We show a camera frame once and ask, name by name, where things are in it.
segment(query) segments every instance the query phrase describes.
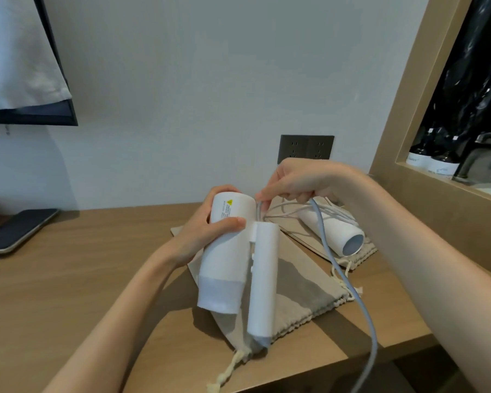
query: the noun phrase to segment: smartphone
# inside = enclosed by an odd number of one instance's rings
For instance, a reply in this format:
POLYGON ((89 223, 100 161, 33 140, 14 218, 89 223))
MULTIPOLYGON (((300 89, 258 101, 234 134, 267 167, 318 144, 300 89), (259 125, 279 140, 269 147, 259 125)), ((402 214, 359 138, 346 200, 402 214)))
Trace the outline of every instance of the smartphone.
POLYGON ((0 225, 0 255, 14 251, 39 231, 58 209, 25 210, 0 225))

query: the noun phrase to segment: warning label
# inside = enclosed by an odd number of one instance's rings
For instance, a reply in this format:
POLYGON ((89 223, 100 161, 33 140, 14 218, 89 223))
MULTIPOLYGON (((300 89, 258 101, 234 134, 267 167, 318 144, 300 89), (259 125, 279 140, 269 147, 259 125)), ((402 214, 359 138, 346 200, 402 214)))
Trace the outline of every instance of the warning label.
POLYGON ((228 200, 223 203, 221 218, 227 218, 231 214, 231 205, 233 205, 233 200, 228 200))

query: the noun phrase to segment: black frame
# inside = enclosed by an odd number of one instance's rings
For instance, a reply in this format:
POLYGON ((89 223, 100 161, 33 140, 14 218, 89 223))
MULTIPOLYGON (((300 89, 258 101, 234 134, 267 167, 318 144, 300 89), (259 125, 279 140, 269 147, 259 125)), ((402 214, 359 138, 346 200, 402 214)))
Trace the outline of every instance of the black frame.
MULTIPOLYGON (((38 14, 42 25, 53 50, 56 61, 59 65, 60 71, 65 78, 64 71, 62 69, 62 64, 60 62, 60 57, 58 50, 56 49, 56 43, 54 41, 53 31, 51 30, 51 25, 49 23, 49 18, 47 16, 46 5, 44 0, 34 0, 37 6, 38 14)), ((71 116, 59 116, 59 115, 36 115, 36 114, 16 114, 10 110, 0 110, 0 124, 21 124, 21 125, 64 125, 64 126, 77 126, 79 123, 76 119, 75 108, 73 106, 72 99, 63 100, 66 102, 69 110, 71 111, 71 116)))

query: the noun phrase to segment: dark gray outlet panel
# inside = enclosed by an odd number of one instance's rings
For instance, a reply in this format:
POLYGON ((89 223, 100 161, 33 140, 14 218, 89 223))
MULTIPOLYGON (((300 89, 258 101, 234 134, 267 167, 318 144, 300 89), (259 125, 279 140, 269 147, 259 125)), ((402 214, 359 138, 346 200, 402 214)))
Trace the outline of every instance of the dark gray outlet panel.
POLYGON ((333 135, 281 135, 278 164, 288 157, 328 160, 333 135))

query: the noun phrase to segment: hair dryer handle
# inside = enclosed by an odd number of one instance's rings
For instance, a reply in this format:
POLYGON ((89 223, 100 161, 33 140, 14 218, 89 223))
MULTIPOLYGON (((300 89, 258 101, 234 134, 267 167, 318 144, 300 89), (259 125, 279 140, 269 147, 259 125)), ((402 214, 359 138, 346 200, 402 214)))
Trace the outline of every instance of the hair dryer handle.
POLYGON ((262 346, 269 347, 275 319, 280 229, 276 223, 255 222, 254 231, 247 331, 262 346))

